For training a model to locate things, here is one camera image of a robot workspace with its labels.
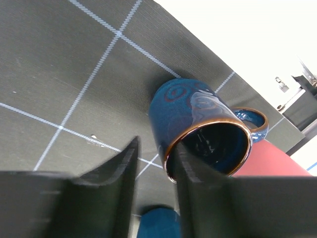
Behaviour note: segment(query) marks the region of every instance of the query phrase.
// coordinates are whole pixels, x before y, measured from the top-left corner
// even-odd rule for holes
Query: mug
[[[156,91],[149,119],[164,170],[175,183],[171,151],[177,143],[215,170],[232,175],[246,161],[253,143],[268,132],[263,113],[229,109],[208,85],[186,78],[170,80]]]

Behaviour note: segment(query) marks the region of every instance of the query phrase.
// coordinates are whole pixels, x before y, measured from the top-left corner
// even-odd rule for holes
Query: red object
[[[254,143],[251,154],[234,176],[312,176],[266,140]]]

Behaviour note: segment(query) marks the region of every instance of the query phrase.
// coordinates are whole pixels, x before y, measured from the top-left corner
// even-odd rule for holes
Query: mug rim
[[[204,127],[206,125],[212,125],[212,124],[217,124],[217,123],[228,123],[228,124],[233,124],[238,126],[240,129],[243,130],[243,132],[246,134],[247,139],[248,139],[248,146],[247,146],[247,150],[246,153],[243,157],[243,159],[239,162],[239,164],[227,175],[230,176],[232,174],[234,174],[238,169],[241,168],[241,166],[245,163],[245,161],[247,160],[250,151],[251,151],[251,147],[253,145],[253,139],[252,139],[252,134],[250,129],[248,128],[248,126],[246,126],[242,121],[240,120],[236,120],[236,119],[231,119],[231,118],[213,118],[210,120],[205,120],[202,121],[200,123],[196,123],[194,125],[192,125],[191,127],[187,128],[186,130],[184,130],[180,135],[178,135],[172,142],[171,144],[168,146],[165,154],[164,154],[164,158],[163,158],[163,168],[167,173],[167,177],[170,181],[172,181],[173,183],[176,183],[176,180],[174,178],[171,177],[171,175],[168,173],[167,171],[167,161],[169,158],[169,154],[172,150],[172,148],[179,143],[183,138],[185,138],[188,134],[190,134],[191,132]]]

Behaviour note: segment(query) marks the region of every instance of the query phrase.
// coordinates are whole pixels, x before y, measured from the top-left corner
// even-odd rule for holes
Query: tiled surface
[[[125,36],[113,40],[128,15]],[[0,21],[2,170],[37,164],[81,174],[140,135],[142,171],[156,155],[146,116],[151,95],[176,76],[208,83],[229,106],[259,109],[271,125],[281,121],[267,138],[284,151],[303,138],[151,0],[6,1]],[[87,143],[92,134],[97,145]],[[159,158],[154,163],[138,177],[137,214],[149,206],[177,206]]]

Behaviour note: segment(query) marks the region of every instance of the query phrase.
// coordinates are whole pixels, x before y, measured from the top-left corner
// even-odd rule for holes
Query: spiral design on mug
[[[170,103],[182,97],[186,97],[191,91],[192,88],[188,85],[173,85],[165,92],[164,99]]]

